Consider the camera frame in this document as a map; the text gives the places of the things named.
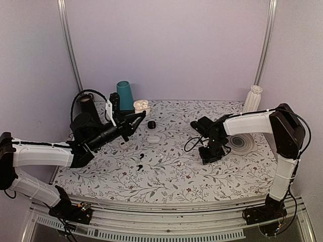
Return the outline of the beige earbud charging case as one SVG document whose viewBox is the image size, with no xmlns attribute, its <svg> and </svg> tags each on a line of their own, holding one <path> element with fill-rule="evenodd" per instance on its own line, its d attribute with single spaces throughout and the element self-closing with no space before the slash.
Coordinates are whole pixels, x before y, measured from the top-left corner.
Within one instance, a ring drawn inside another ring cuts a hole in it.
<svg viewBox="0 0 323 242">
<path fill-rule="evenodd" d="M 133 103 L 133 107 L 135 110 L 135 114 L 146 112 L 146 114 L 150 113 L 150 105 L 148 100 L 137 100 Z"/>
</svg>

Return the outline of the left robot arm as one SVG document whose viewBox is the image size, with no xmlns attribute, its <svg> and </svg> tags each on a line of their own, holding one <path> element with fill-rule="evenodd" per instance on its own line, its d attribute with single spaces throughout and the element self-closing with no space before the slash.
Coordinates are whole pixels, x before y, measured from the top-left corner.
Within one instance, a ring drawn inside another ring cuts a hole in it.
<svg viewBox="0 0 323 242">
<path fill-rule="evenodd" d="M 65 190 L 50 186 L 22 170 L 22 166 L 54 165 L 68 168 L 85 167 L 105 144 L 122 137 L 129 141 L 145 112 L 122 116 L 116 113 L 104 125 L 98 125 L 89 113 L 76 116 L 70 124 L 74 139 L 61 143 L 30 142 L 14 139 L 11 133 L 1 134 L 1 190 L 19 192 L 37 199 L 64 219 L 75 215 L 75 206 Z"/>
</svg>

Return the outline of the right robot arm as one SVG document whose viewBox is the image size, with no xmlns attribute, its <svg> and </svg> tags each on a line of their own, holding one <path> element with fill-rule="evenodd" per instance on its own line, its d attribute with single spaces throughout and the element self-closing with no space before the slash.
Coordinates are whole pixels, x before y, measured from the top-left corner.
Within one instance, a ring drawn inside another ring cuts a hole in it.
<svg viewBox="0 0 323 242">
<path fill-rule="evenodd" d="M 271 220 L 279 214 L 295 176 L 305 138 L 305 128 L 290 106 L 282 103 L 274 109 L 226 114 L 215 121 L 202 117 L 195 129 L 208 139 L 208 144 L 198 149 L 203 164 L 213 163 L 225 156 L 224 147 L 229 136 L 252 133 L 273 135 L 278 165 L 261 216 Z"/>
</svg>

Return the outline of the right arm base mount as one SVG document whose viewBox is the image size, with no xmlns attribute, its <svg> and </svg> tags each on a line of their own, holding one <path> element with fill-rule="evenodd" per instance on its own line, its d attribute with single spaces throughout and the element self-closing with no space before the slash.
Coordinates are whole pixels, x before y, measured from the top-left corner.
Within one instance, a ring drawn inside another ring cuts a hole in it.
<svg viewBox="0 0 323 242">
<path fill-rule="evenodd" d="M 261 206 L 249 206 L 242 212 L 247 225 L 271 221 L 287 215 L 284 204 L 268 203 Z"/>
</svg>

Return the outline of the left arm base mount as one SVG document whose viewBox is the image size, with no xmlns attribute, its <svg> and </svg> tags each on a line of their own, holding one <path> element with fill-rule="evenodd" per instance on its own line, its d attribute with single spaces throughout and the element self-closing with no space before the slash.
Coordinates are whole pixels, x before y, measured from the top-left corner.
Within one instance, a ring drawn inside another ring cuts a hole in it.
<svg viewBox="0 0 323 242">
<path fill-rule="evenodd" d="M 71 202 L 60 201 L 54 207 L 50 207 L 49 215 L 71 222 L 89 225 L 92 219 L 93 210 L 83 209 L 83 206 L 72 205 Z"/>
</svg>

